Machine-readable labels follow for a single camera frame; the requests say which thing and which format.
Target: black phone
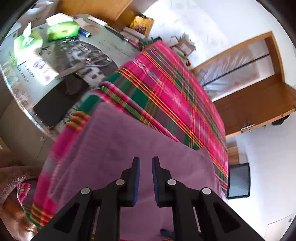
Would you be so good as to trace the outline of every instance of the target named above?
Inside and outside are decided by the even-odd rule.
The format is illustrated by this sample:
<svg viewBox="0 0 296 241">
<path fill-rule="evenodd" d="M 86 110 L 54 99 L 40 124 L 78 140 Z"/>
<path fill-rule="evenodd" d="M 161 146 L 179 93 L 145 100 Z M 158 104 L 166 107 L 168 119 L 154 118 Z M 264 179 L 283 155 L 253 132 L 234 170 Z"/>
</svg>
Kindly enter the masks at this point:
<svg viewBox="0 0 296 241">
<path fill-rule="evenodd" d="M 43 124 L 53 128 L 68 110 L 88 90 L 89 84 L 77 74 L 69 74 L 48 92 L 34 107 L 34 112 Z"/>
</svg>

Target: floor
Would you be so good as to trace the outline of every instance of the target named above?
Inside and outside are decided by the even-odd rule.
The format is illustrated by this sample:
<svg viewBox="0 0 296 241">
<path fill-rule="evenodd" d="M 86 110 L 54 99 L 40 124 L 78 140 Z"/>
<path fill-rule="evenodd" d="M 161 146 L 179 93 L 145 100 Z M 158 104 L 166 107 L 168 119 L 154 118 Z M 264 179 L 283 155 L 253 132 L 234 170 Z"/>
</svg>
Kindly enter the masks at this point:
<svg viewBox="0 0 296 241">
<path fill-rule="evenodd" d="M 166 42 L 171 36 L 181 37 L 184 32 L 189 35 L 196 47 L 189 56 L 192 67 L 231 47 L 196 0 L 158 0 L 144 15 L 155 20 L 149 37 L 161 36 Z"/>
<path fill-rule="evenodd" d="M 21 111 L 4 80 L 0 80 L 0 137 L 27 166 L 42 166 L 54 143 Z"/>
</svg>

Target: yellow bag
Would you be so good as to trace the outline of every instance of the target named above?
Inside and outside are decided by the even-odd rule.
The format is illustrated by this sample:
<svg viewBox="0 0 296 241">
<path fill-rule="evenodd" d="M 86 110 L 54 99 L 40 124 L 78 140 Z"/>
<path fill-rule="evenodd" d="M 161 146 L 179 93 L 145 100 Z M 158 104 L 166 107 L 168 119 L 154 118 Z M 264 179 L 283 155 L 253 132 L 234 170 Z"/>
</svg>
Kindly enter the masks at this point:
<svg viewBox="0 0 296 241">
<path fill-rule="evenodd" d="M 136 30 L 141 34 L 144 34 L 147 37 L 151 31 L 153 23 L 154 23 L 153 18 L 143 18 L 140 16 L 135 16 L 134 20 L 130 25 L 130 28 L 133 30 Z"/>
</svg>

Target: wooden door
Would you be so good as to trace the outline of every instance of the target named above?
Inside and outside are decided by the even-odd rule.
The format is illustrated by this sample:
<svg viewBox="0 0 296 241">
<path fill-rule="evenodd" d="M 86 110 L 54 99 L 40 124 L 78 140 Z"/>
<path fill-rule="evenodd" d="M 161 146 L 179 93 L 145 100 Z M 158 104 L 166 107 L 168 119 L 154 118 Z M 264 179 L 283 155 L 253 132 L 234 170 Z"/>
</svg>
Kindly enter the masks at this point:
<svg viewBox="0 0 296 241">
<path fill-rule="evenodd" d="M 273 75 L 214 102 L 226 138 L 276 121 L 295 111 L 296 90 Z"/>
</svg>

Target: metal screw head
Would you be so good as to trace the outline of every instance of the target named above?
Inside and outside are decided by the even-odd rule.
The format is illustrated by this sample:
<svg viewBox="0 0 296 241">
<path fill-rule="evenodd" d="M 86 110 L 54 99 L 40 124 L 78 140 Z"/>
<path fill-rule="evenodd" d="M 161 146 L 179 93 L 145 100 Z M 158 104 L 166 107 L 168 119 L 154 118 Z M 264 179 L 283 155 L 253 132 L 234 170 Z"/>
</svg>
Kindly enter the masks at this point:
<svg viewBox="0 0 296 241">
<path fill-rule="evenodd" d="M 205 195 L 210 195 L 211 192 L 212 192 L 212 191 L 211 191 L 211 189 L 209 189 L 209 188 L 203 188 L 203 189 L 202 189 L 202 193 L 205 194 Z"/>
<path fill-rule="evenodd" d="M 172 185 L 172 186 L 174 186 L 174 185 L 176 185 L 176 183 L 177 183 L 177 181 L 174 180 L 174 179 L 170 179 L 170 180 L 168 180 L 168 185 Z"/>
<path fill-rule="evenodd" d="M 89 188 L 82 188 L 81 189 L 81 193 L 82 194 L 87 194 L 87 193 L 89 193 L 91 190 L 89 189 Z"/>
<path fill-rule="evenodd" d="M 124 180 L 123 179 L 118 179 L 116 180 L 116 185 L 123 185 L 124 184 Z"/>
</svg>

